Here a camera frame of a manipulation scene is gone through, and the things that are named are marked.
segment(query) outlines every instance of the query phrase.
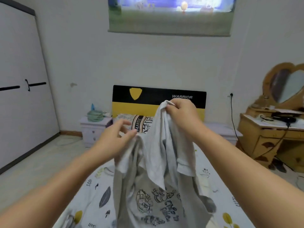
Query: white nightstand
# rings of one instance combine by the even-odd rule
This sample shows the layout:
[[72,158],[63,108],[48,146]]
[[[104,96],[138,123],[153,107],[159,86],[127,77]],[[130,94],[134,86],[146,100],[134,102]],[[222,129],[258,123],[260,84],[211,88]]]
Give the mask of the white nightstand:
[[100,138],[105,128],[112,125],[112,118],[104,118],[101,122],[89,122],[87,117],[80,119],[83,141],[91,147]]

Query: yellow shield logo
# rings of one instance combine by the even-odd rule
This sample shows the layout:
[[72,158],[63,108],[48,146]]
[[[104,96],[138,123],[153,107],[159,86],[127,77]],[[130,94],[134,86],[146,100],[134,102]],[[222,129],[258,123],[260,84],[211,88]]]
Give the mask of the yellow shield logo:
[[130,89],[130,94],[131,94],[131,96],[132,96],[132,98],[134,99],[134,100],[137,100],[138,98],[139,98],[139,96],[141,95],[141,92],[142,92],[143,90],[142,89],[140,89],[140,88],[131,88]]

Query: left hand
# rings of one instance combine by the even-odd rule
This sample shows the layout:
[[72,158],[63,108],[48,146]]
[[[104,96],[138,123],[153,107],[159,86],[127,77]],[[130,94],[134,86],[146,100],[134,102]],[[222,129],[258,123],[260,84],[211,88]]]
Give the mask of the left hand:
[[92,157],[94,162],[97,161],[98,165],[102,165],[116,157],[137,134],[137,130],[127,130],[124,125],[131,125],[131,122],[120,119],[112,126],[106,128],[100,139],[89,150],[90,157]]

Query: bed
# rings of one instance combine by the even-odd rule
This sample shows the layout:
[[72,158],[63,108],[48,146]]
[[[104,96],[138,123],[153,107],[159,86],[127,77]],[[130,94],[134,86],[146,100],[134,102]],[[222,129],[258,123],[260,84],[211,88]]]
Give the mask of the bed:
[[[161,102],[172,97],[191,99],[204,120],[206,92],[114,86],[113,118],[126,118],[131,129],[146,133]],[[225,186],[200,148],[196,150],[196,175],[203,194],[216,206],[207,228],[254,227],[238,202]],[[82,185],[74,199],[62,213],[54,228],[115,228],[116,215],[112,194],[114,161],[95,170]]]

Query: white wardrobe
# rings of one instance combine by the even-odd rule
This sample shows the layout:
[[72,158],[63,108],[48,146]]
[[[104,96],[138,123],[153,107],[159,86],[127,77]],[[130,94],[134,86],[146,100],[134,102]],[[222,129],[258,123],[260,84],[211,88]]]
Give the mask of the white wardrobe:
[[34,15],[0,0],[0,170],[59,133]]

